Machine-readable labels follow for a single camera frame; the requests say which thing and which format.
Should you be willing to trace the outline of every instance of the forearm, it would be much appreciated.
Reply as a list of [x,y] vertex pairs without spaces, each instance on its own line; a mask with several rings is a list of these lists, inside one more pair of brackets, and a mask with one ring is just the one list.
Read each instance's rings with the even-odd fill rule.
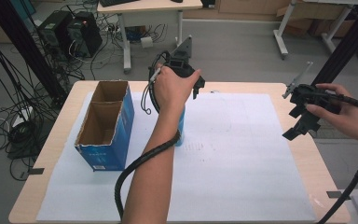
[[[161,113],[144,153],[171,140],[177,115]],[[123,223],[166,223],[172,188],[173,147],[138,167],[132,179]]]

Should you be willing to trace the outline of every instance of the white paper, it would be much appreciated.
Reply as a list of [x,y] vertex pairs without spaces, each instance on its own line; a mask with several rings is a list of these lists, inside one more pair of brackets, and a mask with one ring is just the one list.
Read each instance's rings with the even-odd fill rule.
[[[140,108],[127,165],[145,147],[157,113]],[[119,172],[92,172],[74,147],[91,93],[54,168],[38,221],[119,221]],[[201,93],[186,103],[184,143],[175,149],[168,221],[313,222],[316,217],[266,94]],[[125,203],[129,176],[121,195]]]

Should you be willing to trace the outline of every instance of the desk leg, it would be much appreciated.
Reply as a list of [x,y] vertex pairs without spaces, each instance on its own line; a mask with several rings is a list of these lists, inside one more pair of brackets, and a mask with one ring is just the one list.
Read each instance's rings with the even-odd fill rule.
[[131,70],[131,46],[130,41],[127,40],[126,26],[124,23],[123,14],[119,13],[118,23],[120,25],[121,36],[123,38],[123,54],[124,54],[124,74],[128,74]]
[[352,10],[352,5],[347,5],[347,7],[342,11],[341,15],[334,21],[333,29],[331,29],[328,34],[322,33],[322,40],[327,46],[327,48],[330,50],[330,53],[333,53],[336,49],[336,46],[333,44],[331,39],[333,38],[334,34],[338,30],[339,26],[341,26],[342,22],[344,22],[345,18],[347,18],[348,14],[350,14]]
[[295,6],[296,6],[296,0],[292,0],[290,2],[289,7],[286,9],[286,13],[284,14],[284,17],[283,17],[283,20],[279,27],[279,30],[274,30],[274,36],[275,36],[275,39],[277,40],[279,50],[281,51],[282,59],[284,59],[289,54],[286,46],[284,45],[284,42],[282,39],[282,34],[283,34],[284,28],[286,27],[287,22],[289,22],[290,16],[292,15],[292,12],[293,12],[293,9],[295,8]]
[[176,37],[176,47],[182,44],[183,11],[178,10],[178,36]]

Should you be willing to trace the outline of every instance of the human arm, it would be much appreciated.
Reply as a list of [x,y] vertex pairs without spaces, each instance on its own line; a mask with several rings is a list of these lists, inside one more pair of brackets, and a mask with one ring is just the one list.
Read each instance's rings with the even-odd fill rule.
[[[338,84],[317,84],[317,88],[334,91],[336,94],[343,94],[351,97],[351,94]],[[331,113],[317,105],[307,105],[307,110],[315,116],[326,120],[348,137],[358,140],[358,107],[348,103],[338,102],[339,114]]]
[[[167,66],[162,66],[154,84],[159,105],[156,126],[144,152],[171,140],[178,127],[200,70],[181,78]],[[123,223],[166,223],[172,188],[173,147],[159,153],[135,170],[124,209]]]

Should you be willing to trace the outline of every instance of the human hand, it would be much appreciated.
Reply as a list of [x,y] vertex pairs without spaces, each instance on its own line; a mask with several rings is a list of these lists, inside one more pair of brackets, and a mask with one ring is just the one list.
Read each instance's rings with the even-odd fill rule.
[[161,69],[154,83],[160,113],[169,110],[170,113],[179,113],[180,116],[201,71],[196,70],[190,77],[179,77],[168,66],[159,63],[156,68]]
[[[351,97],[351,94],[343,86],[338,84],[324,83],[317,84],[316,87]],[[340,132],[358,140],[358,107],[343,102],[336,102],[336,104],[341,109],[338,115],[317,105],[307,105],[307,110],[313,115],[325,119]]]

